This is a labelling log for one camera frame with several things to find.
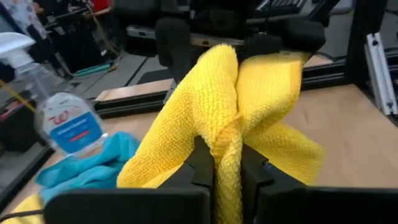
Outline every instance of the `blue microfiber cloth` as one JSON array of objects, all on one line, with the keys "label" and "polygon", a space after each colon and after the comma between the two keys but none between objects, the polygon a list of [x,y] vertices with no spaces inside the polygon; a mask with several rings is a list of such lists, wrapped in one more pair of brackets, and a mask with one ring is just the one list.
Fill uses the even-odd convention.
[{"label": "blue microfiber cloth", "polygon": [[112,189],[123,165],[132,158],[139,141],[125,132],[107,138],[103,151],[84,159],[70,156],[43,170],[36,182],[44,186],[40,196],[47,203],[52,197],[70,189]]}]

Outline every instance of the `spray bottle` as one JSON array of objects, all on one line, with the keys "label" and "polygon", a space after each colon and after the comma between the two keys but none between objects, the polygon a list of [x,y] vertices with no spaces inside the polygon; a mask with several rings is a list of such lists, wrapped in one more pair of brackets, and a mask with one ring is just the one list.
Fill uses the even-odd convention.
[{"label": "spray bottle", "polygon": [[22,34],[0,34],[0,58],[15,69],[11,85],[31,93],[36,130],[51,147],[67,156],[92,151],[108,136],[100,117],[66,80],[33,61],[24,48],[34,43]]}]

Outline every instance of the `towel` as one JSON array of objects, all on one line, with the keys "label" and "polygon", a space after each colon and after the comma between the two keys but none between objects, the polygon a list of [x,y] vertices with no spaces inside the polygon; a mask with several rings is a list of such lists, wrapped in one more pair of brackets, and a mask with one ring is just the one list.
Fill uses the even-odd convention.
[{"label": "towel", "polygon": [[40,196],[47,203],[52,197],[69,189],[112,189],[123,165],[136,153],[139,141],[125,132],[108,137],[103,151],[79,159],[69,156],[43,170],[36,182],[44,186]]},{"label": "towel", "polygon": [[[39,194],[33,194],[24,201],[22,201],[11,213],[26,212],[42,209],[44,202]],[[43,224],[44,220],[41,215],[30,215],[26,217],[10,218],[3,221],[1,224]]]},{"label": "towel", "polygon": [[217,223],[243,220],[243,142],[287,174],[311,184],[322,150],[281,122],[298,98],[302,67],[300,55],[283,53],[251,57],[238,67],[232,47],[213,47],[175,89],[120,172],[118,187],[158,187],[193,151],[197,135],[215,160]]}]

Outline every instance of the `workbench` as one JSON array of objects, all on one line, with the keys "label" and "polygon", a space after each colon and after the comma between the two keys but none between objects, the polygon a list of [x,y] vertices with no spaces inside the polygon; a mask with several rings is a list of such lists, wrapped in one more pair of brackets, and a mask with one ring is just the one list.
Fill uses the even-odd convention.
[{"label": "workbench", "polygon": [[[308,65],[330,63],[313,58]],[[162,80],[103,91],[97,100],[112,100],[168,90],[172,80]],[[104,120],[109,134],[125,131],[141,140],[157,113]],[[322,145],[326,158],[317,185],[398,188],[398,130],[355,86],[337,86],[301,92],[284,121]],[[42,169],[63,156],[55,152]],[[40,186],[33,177],[3,211],[9,213]]]}]

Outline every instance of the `white spray nozzle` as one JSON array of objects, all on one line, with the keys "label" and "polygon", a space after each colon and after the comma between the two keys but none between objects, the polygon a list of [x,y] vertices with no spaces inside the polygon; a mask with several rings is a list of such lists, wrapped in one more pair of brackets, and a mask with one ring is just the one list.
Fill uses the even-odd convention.
[{"label": "white spray nozzle", "polygon": [[13,68],[33,62],[24,48],[35,44],[35,40],[19,33],[0,33],[0,58],[6,59]]}]

